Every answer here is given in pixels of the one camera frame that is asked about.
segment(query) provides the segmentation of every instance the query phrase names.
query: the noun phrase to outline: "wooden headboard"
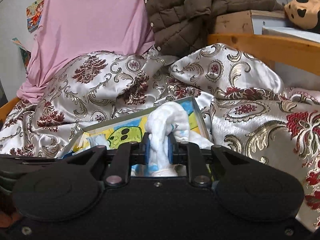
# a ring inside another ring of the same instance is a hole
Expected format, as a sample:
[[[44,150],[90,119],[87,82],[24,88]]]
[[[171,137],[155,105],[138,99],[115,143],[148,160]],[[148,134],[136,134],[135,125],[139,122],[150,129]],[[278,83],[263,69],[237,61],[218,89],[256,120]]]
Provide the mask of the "wooden headboard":
[[[263,61],[280,62],[320,76],[320,44],[302,39],[254,34],[210,34],[208,45],[224,43]]]

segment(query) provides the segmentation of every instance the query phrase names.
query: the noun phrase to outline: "screw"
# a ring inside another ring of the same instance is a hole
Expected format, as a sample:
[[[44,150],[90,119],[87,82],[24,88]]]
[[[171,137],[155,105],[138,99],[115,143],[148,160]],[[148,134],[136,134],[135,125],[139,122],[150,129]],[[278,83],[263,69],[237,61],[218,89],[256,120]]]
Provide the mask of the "screw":
[[[155,185],[156,187],[161,187],[161,186],[162,186],[162,183],[161,183],[161,182],[156,182],[156,183],[153,184],[153,185]]]
[[[291,228],[287,228],[287,229],[284,231],[284,233],[285,233],[286,236],[293,236],[294,230],[291,229]]]
[[[25,236],[28,236],[28,235],[31,235],[32,233],[32,230],[30,227],[23,227],[21,232],[25,235]]]
[[[118,175],[112,175],[106,178],[106,182],[109,184],[119,184],[122,181],[122,178]]]
[[[210,179],[207,177],[207,176],[204,176],[204,175],[200,175],[200,176],[196,176],[195,179],[194,179],[194,182],[195,183],[198,183],[198,184],[205,184],[205,183],[208,183],[210,181]]]

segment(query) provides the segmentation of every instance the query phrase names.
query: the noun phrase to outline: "pink fabric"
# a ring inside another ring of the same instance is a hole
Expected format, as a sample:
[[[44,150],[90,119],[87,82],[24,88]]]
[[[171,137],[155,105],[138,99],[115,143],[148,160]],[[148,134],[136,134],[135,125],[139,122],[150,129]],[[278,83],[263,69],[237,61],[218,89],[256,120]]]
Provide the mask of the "pink fabric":
[[[38,102],[55,73],[81,54],[142,54],[153,44],[144,0],[45,0],[17,96]]]

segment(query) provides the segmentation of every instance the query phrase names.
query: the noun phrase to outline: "brown puffer jacket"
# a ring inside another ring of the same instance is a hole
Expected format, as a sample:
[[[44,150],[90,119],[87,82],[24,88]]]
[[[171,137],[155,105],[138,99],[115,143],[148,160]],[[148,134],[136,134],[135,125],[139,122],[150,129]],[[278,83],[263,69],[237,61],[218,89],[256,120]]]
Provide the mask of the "brown puffer jacket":
[[[145,0],[156,48],[164,55],[183,57],[202,48],[211,0]]]
[[[156,48],[183,57],[207,44],[209,22],[250,9],[281,10],[276,0],[145,0]]]

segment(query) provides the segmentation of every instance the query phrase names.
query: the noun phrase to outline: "stuffed toy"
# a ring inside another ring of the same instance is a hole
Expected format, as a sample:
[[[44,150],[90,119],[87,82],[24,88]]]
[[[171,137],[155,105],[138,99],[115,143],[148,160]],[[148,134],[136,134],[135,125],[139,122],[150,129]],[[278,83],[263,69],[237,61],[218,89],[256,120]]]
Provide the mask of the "stuffed toy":
[[[295,25],[320,33],[320,0],[292,0],[284,10]]]

